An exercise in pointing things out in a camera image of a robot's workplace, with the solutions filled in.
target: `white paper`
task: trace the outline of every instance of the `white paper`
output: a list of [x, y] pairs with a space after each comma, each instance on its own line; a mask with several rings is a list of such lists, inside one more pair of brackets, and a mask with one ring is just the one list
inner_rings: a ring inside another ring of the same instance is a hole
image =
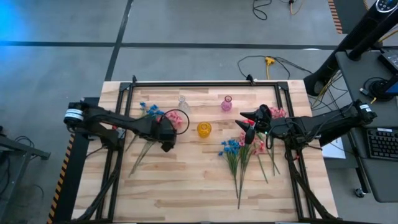
[[343, 150], [343, 142], [341, 138], [335, 139], [331, 143], [322, 147], [322, 154], [324, 158], [345, 159], [346, 154]]

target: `wheel caster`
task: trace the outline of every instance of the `wheel caster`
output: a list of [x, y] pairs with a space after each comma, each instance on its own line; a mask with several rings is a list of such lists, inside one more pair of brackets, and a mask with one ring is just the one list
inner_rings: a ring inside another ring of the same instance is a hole
[[363, 198], [366, 195], [366, 193], [363, 192], [362, 188], [355, 189], [354, 193], [359, 198]]

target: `pink vase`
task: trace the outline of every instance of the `pink vase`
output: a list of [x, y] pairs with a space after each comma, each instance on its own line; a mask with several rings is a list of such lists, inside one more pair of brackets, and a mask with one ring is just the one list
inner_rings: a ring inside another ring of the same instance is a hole
[[232, 97], [226, 96], [224, 98], [224, 101], [221, 103], [221, 109], [223, 109], [223, 111], [230, 111], [231, 108], [232, 108]]

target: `white label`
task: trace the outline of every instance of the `white label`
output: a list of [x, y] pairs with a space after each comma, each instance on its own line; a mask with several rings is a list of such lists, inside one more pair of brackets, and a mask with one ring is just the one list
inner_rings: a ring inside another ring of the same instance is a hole
[[77, 118], [77, 119], [83, 121], [83, 116], [80, 116], [80, 115], [75, 114], [75, 113], [66, 113], [65, 117], [67, 117], [67, 118]]
[[81, 110], [76, 110], [76, 109], [67, 109], [67, 113], [83, 114]]
[[387, 128], [378, 128], [378, 131], [387, 131], [387, 132], [392, 132], [392, 129], [387, 129]]
[[365, 109], [365, 108], [369, 108], [369, 106], [368, 105], [361, 105], [361, 106], [359, 106], [359, 108]]

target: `clear glass vase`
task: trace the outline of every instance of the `clear glass vase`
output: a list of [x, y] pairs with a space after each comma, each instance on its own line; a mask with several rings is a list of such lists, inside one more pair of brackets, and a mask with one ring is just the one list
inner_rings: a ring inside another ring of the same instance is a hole
[[224, 98], [224, 101], [221, 103], [221, 109], [223, 111], [230, 111], [231, 108], [232, 108], [232, 97], [226, 96]]
[[185, 101], [185, 96], [179, 96], [178, 98], [178, 108], [187, 114], [191, 112], [191, 108], [189, 107], [188, 103]]

